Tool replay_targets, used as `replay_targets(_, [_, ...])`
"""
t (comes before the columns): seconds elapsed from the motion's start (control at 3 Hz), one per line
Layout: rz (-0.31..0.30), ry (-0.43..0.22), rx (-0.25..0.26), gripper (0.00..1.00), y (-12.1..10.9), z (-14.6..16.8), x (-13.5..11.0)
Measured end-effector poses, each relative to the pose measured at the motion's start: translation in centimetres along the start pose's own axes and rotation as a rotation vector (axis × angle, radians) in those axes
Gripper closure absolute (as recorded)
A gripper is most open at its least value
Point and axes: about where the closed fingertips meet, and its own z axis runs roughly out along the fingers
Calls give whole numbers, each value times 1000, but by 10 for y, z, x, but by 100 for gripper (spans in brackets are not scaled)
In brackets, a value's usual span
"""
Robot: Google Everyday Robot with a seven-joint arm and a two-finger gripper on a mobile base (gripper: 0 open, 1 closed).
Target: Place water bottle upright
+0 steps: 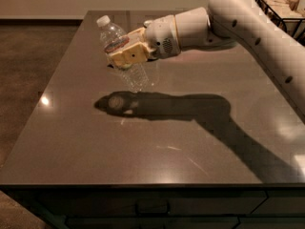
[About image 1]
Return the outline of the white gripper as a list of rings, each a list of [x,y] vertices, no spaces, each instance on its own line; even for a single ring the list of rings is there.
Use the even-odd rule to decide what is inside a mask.
[[[148,20],[144,27],[120,36],[108,45],[108,59],[115,66],[146,62],[151,54],[165,59],[179,55],[175,17]]]

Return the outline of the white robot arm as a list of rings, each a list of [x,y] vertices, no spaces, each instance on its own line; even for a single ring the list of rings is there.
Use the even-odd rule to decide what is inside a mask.
[[[116,41],[106,54],[121,69],[186,50],[246,49],[305,118],[305,48],[278,28],[255,0],[210,0],[208,7],[147,21]]]

